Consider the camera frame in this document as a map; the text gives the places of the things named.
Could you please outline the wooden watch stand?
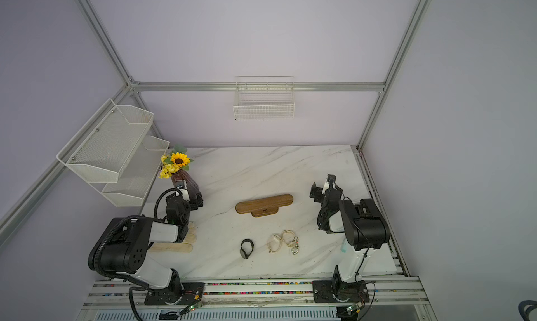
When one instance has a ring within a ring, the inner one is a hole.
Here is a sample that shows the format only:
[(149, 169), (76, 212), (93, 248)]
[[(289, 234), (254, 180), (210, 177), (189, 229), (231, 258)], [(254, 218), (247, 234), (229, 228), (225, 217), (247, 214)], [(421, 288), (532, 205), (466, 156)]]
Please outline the wooden watch stand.
[(236, 213), (244, 215), (251, 214), (254, 218), (261, 218), (277, 214), (280, 207), (289, 206), (294, 202), (290, 194), (276, 195), (262, 199), (254, 199), (240, 202), (236, 205)]

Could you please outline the beige band watch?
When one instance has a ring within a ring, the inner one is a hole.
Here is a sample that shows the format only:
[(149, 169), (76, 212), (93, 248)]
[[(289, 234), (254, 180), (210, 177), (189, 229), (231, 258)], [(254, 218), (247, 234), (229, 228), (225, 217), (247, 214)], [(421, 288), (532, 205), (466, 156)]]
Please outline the beige band watch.
[(267, 240), (267, 248), (270, 253), (278, 252), (282, 247), (282, 237), (279, 234), (272, 234)]

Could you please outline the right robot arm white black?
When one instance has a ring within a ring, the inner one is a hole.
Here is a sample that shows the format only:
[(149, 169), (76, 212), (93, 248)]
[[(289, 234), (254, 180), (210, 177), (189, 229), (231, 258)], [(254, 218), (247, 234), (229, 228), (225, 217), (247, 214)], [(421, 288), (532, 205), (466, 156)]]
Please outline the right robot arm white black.
[(326, 301), (366, 301), (367, 289), (362, 280), (374, 253), (391, 239), (386, 220), (371, 198), (355, 203), (344, 195), (336, 183), (335, 175), (329, 174), (322, 187), (313, 184), (310, 198), (320, 204), (317, 228), (326, 234), (344, 234), (345, 255), (334, 267), (326, 293), (319, 283), (314, 284), (318, 297)]

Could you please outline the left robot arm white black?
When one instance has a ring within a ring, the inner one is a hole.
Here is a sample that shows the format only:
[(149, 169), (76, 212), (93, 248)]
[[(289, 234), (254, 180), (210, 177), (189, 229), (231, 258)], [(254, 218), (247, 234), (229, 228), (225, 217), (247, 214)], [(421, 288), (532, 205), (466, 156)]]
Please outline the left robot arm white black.
[(114, 218), (89, 254), (88, 266), (99, 275), (125, 280), (152, 294), (180, 299), (185, 289), (175, 269), (161, 265), (148, 253), (191, 252), (190, 213), (203, 206), (201, 195), (188, 191), (186, 182), (163, 192), (154, 216)]

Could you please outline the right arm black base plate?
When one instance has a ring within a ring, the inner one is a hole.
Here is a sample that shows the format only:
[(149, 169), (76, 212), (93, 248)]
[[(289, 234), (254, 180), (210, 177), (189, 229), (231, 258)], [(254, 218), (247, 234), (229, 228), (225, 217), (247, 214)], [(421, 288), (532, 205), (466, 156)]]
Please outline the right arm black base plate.
[(363, 280), (354, 283), (315, 280), (312, 285), (315, 303), (354, 304), (370, 302), (369, 291)]

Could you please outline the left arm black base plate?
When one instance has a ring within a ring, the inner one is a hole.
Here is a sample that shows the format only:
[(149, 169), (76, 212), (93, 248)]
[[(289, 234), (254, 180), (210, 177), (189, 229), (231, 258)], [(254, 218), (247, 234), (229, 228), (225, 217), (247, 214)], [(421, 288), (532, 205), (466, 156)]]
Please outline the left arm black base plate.
[(179, 291), (170, 288), (149, 289), (144, 304), (146, 306), (187, 306), (201, 301), (206, 284), (202, 282), (182, 283)]

